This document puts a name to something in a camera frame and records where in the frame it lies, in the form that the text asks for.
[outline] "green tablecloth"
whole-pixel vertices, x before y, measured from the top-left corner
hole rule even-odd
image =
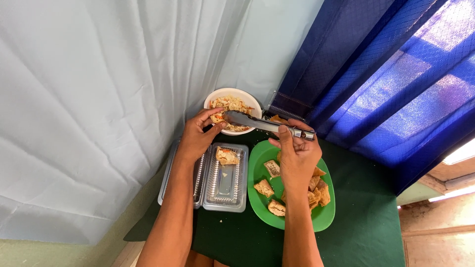
[[[249,151],[269,137],[253,131],[240,136],[218,135],[216,142],[245,144]],[[390,170],[360,155],[319,140],[335,190],[333,223],[316,232],[326,267],[405,266],[396,196]],[[125,241],[145,241],[160,206],[155,200]],[[280,266],[284,231],[265,224],[249,199],[242,213],[194,212],[191,248],[232,267]]]

